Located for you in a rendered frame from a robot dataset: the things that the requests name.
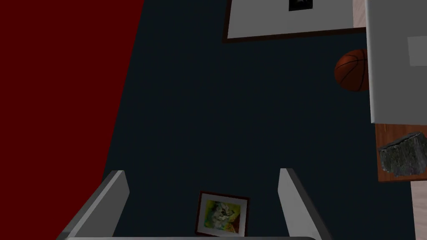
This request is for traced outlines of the dark grey rock-like object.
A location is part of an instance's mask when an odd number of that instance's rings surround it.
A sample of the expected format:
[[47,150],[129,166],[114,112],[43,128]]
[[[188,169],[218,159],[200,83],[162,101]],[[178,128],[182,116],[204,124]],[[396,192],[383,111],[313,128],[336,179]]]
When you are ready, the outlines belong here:
[[423,174],[427,168],[427,137],[412,132],[378,148],[381,167],[395,177]]

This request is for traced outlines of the brown wooden table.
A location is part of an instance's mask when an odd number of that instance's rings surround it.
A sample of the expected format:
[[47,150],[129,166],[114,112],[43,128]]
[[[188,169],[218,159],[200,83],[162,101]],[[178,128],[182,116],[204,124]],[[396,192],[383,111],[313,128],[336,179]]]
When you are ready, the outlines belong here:
[[[392,125],[392,124],[375,124],[376,148],[395,141],[405,135],[420,131],[427,137],[427,125]],[[381,167],[379,153],[377,153],[377,173],[378,182],[402,182],[402,181],[423,181],[427,180],[427,170],[420,175],[398,176],[384,171]]]

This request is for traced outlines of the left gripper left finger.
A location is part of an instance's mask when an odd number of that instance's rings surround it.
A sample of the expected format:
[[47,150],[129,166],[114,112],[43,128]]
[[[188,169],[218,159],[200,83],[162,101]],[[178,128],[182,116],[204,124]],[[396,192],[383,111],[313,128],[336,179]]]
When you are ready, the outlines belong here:
[[129,192],[125,172],[123,170],[111,171],[57,238],[102,239],[112,237]]

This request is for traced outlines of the framed yellow-green picture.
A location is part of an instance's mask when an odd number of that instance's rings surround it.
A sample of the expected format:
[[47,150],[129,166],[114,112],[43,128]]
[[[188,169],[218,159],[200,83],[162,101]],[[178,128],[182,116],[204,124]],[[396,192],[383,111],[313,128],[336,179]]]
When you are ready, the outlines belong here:
[[200,191],[195,234],[209,237],[246,237],[250,198]]

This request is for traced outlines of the large dark-framed white picture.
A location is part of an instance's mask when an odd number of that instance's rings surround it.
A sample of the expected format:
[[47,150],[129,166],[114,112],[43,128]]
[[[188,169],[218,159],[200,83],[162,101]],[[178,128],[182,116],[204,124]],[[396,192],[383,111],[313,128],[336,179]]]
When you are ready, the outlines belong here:
[[291,0],[227,0],[223,42],[364,33],[365,3],[313,0],[313,8],[289,11]]

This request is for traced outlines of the orange basketball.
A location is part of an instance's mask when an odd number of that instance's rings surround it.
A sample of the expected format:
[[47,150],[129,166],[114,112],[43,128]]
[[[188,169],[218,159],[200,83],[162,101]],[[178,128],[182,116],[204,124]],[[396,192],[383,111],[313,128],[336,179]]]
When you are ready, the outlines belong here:
[[357,49],[343,55],[334,69],[337,83],[352,92],[369,89],[368,58],[366,49]]

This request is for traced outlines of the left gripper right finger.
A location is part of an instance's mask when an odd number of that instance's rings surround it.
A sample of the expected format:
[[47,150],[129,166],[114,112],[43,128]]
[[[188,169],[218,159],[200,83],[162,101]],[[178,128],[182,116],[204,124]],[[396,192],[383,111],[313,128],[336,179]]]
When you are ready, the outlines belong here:
[[330,232],[293,169],[280,169],[278,195],[290,237],[331,240]]

